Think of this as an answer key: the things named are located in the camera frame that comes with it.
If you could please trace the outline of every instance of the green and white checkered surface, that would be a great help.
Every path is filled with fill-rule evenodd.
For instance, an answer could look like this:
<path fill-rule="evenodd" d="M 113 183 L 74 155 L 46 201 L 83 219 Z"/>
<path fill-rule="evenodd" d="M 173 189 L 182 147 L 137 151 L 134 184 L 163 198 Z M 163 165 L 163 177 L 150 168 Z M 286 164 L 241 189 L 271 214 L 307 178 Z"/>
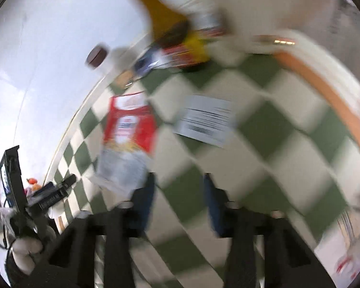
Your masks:
<path fill-rule="evenodd" d="M 270 55 L 246 55 L 223 41 L 213 60 L 191 73 L 154 70 L 127 92 L 145 90 L 157 122 L 152 170 L 157 188 L 146 239 L 132 242 L 137 287 L 222 287 L 228 239 L 214 235 L 200 191 L 204 172 L 232 200 L 254 211 L 282 210 L 314 248 L 360 190 L 360 150 L 346 127 L 309 84 Z M 111 84 L 85 115 L 60 161 L 55 182 L 75 174 L 64 225 L 80 210 L 111 209 L 123 198 L 93 185 Z M 225 148 L 173 133 L 184 98 L 201 94 L 231 101 L 235 128 Z M 104 238 L 96 250 L 102 285 Z M 255 246 L 258 278 L 262 249 Z"/>

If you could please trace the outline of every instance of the jar lid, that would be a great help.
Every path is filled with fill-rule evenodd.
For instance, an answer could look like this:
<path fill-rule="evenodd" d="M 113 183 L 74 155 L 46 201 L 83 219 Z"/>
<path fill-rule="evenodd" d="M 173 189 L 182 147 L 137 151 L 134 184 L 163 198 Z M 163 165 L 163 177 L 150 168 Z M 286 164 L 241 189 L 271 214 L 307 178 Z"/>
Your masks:
<path fill-rule="evenodd" d="M 98 44 L 88 54 L 87 60 L 85 61 L 89 66 L 97 68 L 101 65 L 104 59 L 108 55 L 108 50 L 101 44 Z"/>

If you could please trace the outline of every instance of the white paper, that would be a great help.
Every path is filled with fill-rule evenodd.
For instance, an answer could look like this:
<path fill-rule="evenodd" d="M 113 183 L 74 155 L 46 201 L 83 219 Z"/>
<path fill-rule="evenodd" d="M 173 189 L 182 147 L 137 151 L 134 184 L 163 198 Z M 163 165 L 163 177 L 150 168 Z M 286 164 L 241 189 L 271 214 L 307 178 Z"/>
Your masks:
<path fill-rule="evenodd" d="M 186 99 L 175 133 L 223 147 L 230 122 L 231 102 L 192 95 Z"/>

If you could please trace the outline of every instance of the barcode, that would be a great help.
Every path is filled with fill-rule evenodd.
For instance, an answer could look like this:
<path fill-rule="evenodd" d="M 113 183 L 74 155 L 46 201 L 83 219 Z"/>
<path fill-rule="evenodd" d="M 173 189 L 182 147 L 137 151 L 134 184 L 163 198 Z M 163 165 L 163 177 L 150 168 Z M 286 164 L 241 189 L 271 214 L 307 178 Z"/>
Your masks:
<path fill-rule="evenodd" d="M 202 134 L 206 134 L 206 135 L 209 135 L 209 136 L 212 136 L 212 131 L 210 130 L 207 130 L 207 129 L 203 129 L 203 128 L 200 128 L 200 127 L 196 127 L 196 126 L 192 126 L 192 125 L 188 125 L 188 128 L 193 130 L 193 131 L 196 131 L 196 132 L 200 132 Z"/>

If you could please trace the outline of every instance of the red snack bag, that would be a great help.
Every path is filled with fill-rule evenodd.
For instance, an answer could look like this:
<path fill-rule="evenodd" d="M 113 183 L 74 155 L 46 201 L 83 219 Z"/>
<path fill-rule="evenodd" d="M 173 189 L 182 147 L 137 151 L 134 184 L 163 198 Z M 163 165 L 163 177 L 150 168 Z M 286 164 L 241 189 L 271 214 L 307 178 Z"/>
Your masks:
<path fill-rule="evenodd" d="M 144 92 L 112 97 L 103 148 L 91 180 L 129 197 L 144 184 L 155 131 Z"/>

